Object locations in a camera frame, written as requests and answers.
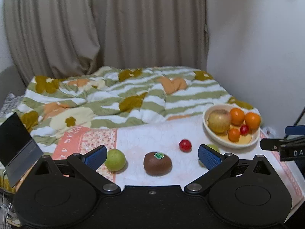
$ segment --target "fruit bowl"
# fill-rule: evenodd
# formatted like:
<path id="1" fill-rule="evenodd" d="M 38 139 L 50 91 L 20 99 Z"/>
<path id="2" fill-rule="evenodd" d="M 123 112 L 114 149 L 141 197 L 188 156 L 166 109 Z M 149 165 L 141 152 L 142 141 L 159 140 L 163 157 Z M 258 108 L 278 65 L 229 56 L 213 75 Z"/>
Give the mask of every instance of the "fruit bowl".
<path id="1" fill-rule="evenodd" d="M 226 147 L 229 147 L 229 148 L 233 148 L 233 149 L 241 149 L 241 148 L 250 147 L 250 146 L 256 144 L 258 139 L 260 138 L 260 128 L 258 128 L 256 131 L 252 132 L 252 138 L 251 138 L 251 140 L 248 143 L 243 144 L 243 143 L 233 143 L 233 142 L 227 141 L 227 140 L 224 139 L 224 136 L 215 134 L 208 127 L 207 121 L 208 121 L 208 117 L 209 117 L 209 115 L 210 115 L 210 113 L 212 111 L 217 110 L 217 109 L 224 109 L 224 110 L 230 112 L 230 110 L 232 108 L 234 108 L 234 107 L 236 107 L 236 106 L 233 106 L 231 104 L 219 104 L 219 105 L 210 106 L 202 114 L 203 126 L 204 126 L 206 132 L 208 133 L 208 135 L 212 139 L 214 139 L 217 143 L 219 143 L 219 144 L 221 144 L 223 146 L 226 146 Z M 243 110 L 245 114 L 248 112 L 248 110 L 246 110 L 246 109 L 242 109 L 242 108 L 240 108 L 240 109 Z"/>

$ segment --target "striped blanket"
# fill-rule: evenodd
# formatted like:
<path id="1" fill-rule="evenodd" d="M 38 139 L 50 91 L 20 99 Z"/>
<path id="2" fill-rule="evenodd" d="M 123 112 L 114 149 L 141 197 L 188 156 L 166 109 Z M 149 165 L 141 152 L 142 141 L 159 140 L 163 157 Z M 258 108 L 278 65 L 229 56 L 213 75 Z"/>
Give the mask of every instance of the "striped blanket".
<path id="1" fill-rule="evenodd" d="M 52 154 L 74 126 L 118 128 L 161 122 L 201 114 L 207 105 L 228 101 L 249 106 L 239 104 L 205 71 L 104 66 L 92 75 L 65 80 L 34 77 L 16 112 L 42 151 Z"/>

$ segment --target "red fruit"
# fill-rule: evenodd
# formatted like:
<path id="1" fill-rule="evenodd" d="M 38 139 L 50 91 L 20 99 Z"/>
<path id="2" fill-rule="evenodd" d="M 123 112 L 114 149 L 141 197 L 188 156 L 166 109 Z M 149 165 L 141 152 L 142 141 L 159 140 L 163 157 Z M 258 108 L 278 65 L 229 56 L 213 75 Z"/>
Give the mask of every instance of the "red fruit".
<path id="1" fill-rule="evenodd" d="M 243 125 L 240 127 L 240 134 L 245 136 L 249 133 L 249 127 L 247 125 Z"/>
<path id="2" fill-rule="evenodd" d="M 179 143 L 179 148 L 180 148 L 181 151 L 188 152 L 188 151 L 191 150 L 192 144 L 187 139 L 183 139 Z"/>

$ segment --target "curtain fold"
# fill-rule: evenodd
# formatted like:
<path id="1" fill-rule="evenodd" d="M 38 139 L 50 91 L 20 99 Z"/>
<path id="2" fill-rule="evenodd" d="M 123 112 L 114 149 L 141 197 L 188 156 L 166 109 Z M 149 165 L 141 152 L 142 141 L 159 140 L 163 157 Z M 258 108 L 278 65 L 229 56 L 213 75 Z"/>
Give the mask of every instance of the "curtain fold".
<path id="1" fill-rule="evenodd" d="M 4 0 L 4 19 L 25 83 L 103 65 L 206 69 L 205 0 Z"/>

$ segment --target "tangerine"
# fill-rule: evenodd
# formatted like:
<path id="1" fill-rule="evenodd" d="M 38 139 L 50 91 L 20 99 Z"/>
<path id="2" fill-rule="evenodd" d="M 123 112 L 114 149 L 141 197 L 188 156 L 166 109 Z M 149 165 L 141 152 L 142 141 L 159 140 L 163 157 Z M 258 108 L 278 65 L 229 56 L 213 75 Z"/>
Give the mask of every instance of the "tangerine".
<path id="1" fill-rule="evenodd" d="M 234 126 L 240 126 L 245 119 L 245 114 L 244 111 L 242 111 L 239 108 L 233 108 L 230 111 L 230 115 L 231 115 L 231 123 Z"/>
<path id="2" fill-rule="evenodd" d="M 240 131 L 232 128 L 229 130 L 228 139 L 234 143 L 238 142 L 240 138 Z"/>
<path id="3" fill-rule="evenodd" d="M 249 112 L 245 116 L 245 123 L 250 129 L 257 130 L 260 126 L 260 116 L 256 113 Z"/>

